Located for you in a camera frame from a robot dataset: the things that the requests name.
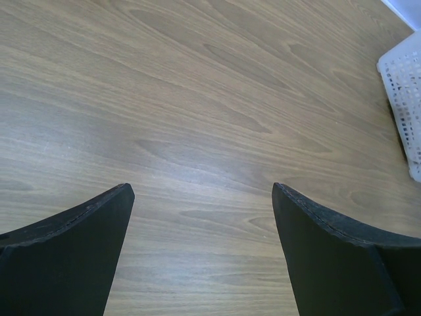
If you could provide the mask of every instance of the black curved panel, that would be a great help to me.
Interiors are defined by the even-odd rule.
[[[102,315],[133,202],[121,184],[0,235],[0,315]]]
[[[272,201],[301,316],[418,315],[420,239],[360,223],[283,184]]]

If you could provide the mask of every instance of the white plastic basket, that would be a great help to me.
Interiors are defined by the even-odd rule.
[[[395,115],[410,175],[421,182],[421,31],[383,55],[377,69]]]

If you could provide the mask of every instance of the white laundry basket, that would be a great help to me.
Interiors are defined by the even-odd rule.
[[[421,182],[421,31],[383,55],[377,69],[395,115],[410,175]]]

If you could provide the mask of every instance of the wood grain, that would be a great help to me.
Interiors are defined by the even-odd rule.
[[[106,315],[297,315],[284,182],[421,237],[376,72],[380,1],[1,0],[0,232],[120,182],[136,203]]]

